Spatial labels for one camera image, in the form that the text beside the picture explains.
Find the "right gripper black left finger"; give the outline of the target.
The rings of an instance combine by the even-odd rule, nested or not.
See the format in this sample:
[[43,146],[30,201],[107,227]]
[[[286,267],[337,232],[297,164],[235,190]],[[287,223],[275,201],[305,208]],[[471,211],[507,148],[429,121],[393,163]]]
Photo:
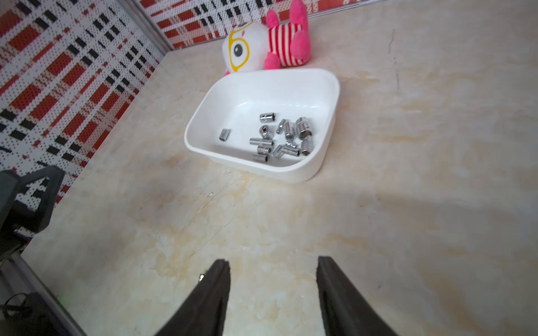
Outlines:
[[231,289],[231,268],[214,261],[158,335],[223,335]]

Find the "short chrome socket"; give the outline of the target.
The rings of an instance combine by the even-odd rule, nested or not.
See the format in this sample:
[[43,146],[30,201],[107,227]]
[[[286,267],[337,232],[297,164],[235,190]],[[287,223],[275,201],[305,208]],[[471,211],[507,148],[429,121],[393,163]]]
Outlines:
[[263,154],[253,154],[253,160],[256,162],[268,162],[268,156]]

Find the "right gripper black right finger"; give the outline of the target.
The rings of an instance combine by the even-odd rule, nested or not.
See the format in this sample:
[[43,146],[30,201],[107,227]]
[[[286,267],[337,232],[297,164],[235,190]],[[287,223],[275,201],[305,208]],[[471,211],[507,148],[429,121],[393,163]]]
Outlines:
[[316,271],[319,304],[326,335],[395,335],[329,256]]

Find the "long chrome socket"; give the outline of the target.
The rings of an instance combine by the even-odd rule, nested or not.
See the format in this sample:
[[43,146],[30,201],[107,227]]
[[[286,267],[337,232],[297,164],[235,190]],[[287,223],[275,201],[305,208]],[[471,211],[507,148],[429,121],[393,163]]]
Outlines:
[[251,138],[249,140],[251,145],[255,146],[273,146],[274,141],[272,139],[262,139],[262,138]]

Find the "large chrome socket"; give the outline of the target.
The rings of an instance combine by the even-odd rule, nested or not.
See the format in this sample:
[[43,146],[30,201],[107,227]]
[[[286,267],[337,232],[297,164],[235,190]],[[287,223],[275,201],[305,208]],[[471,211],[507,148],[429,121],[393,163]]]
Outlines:
[[300,140],[312,136],[312,130],[307,118],[301,117],[296,120],[296,133]]

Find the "medium chrome socket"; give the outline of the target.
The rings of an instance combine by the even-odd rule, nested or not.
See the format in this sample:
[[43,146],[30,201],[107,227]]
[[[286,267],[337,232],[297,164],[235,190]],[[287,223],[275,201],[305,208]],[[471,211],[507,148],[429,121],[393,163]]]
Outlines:
[[294,127],[289,121],[284,124],[284,136],[287,141],[293,141],[295,138]]

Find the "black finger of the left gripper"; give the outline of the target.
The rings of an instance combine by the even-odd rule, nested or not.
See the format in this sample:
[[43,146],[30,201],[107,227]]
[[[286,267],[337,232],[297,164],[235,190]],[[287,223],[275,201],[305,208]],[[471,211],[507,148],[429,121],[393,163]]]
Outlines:
[[22,249],[51,220],[64,171],[47,166],[25,176],[1,172],[1,255]]

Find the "lone chrome socket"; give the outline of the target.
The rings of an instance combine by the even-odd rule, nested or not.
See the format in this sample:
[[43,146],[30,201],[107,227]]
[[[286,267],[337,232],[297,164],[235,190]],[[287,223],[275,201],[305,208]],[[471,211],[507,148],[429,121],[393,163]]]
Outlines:
[[231,133],[230,129],[226,129],[226,128],[222,129],[221,133],[219,135],[219,140],[220,141],[227,141],[230,133]]

